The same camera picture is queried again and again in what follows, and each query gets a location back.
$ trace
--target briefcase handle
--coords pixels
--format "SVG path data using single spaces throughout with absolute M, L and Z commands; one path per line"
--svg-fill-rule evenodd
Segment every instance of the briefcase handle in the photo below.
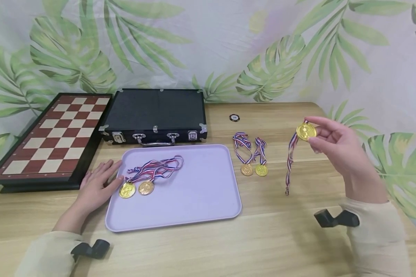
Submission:
M 155 146 L 173 146 L 176 144 L 176 137 L 179 136 L 179 134 L 176 133 L 170 133 L 166 135 L 171 139 L 171 142 L 150 142 L 150 143 L 143 143 L 142 139 L 146 137 L 145 134 L 133 134 L 133 138 L 137 140 L 137 143 L 143 147 L 155 147 Z

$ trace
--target black clamp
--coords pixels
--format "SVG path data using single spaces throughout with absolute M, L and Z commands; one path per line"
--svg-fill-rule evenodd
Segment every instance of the black clamp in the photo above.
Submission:
M 91 259 L 103 259 L 109 250 L 109 242 L 103 239 L 97 239 L 91 247 L 86 242 L 82 242 L 71 251 L 74 261 L 77 262 L 79 256 L 90 257 Z
M 320 210 L 314 214 L 317 222 L 322 228 L 335 227 L 337 225 L 343 225 L 348 227 L 357 227 L 359 226 L 359 217 L 352 212 L 343 210 L 335 218 L 328 212 L 328 210 Z

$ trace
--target gold medal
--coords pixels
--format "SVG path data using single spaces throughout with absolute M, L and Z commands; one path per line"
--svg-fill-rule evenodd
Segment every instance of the gold medal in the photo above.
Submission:
M 136 187 L 131 183 L 124 183 L 119 190 L 121 198 L 130 198 L 136 192 Z
M 242 172 L 242 174 L 245 176 L 251 176 L 253 175 L 253 167 L 251 166 L 251 164 L 243 164 L 240 167 L 240 172 Z
M 153 182 L 146 181 L 140 184 L 139 186 L 139 193 L 141 195 L 149 195 L 154 190 L 154 184 Z
M 258 166 L 256 166 L 254 168 L 254 171 L 256 172 L 257 175 L 264 177 L 268 174 L 268 169 L 267 166 L 263 165 L 263 164 L 259 164 Z
M 296 129 L 296 134 L 301 140 L 307 141 L 309 137 L 316 136 L 316 128 L 310 123 L 302 123 Z

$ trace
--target poker chip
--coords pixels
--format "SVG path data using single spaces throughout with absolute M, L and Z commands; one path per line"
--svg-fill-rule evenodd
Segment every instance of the poker chip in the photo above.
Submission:
M 237 114 L 231 114 L 230 120 L 232 122 L 238 122 L 240 120 L 240 117 Z

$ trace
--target striped ribbon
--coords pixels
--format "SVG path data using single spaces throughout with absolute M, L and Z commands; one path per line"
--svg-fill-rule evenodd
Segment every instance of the striped ribbon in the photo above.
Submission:
M 251 152 L 251 141 L 248 140 L 248 135 L 244 132 L 237 132 L 233 137 L 233 141 L 234 152 L 236 153 L 238 159 L 244 164 L 249 164 L 254 159 L 254 155 Z M 244 146 L 250 152 L 250 158 L 248 160 L 244 160 L 237 152 L 237 149 L 242 146 Z
M 254 152 L 253 160 L 255 160 L 257 156 L 260 155 L 260 164 L 265 165 L 267 163 L 267 157 L 265 156 L 265 146 L 267 145 L 267 143 L 260 137 L 257 137 L 255 139 L 255 143 L 256 143 L 256 151 Z
M 287 157 L 287 176 L 285 177 L 285 195 L 290 195 L 290 174 L 291 174 L 291 165 L 293 164 L 293 152 L 294 148 L 296 147 L 296 144 L 299 140 L 299 137 L 297 136 L 297 133 L 295 132 L 292 139 L 289 143 L 289 155 Z
M 151 160 L 141 167 L 127 170 L 128 174 L 136 173 L 133 177 L 125 177 L 127 183 L 135 183 L 142 180 L 153 182 L 155 178 L 169 178 L 173 172 L 182 168 L 184 159 L 181 155 L 175 155 L 173 158 L 165 160 Z

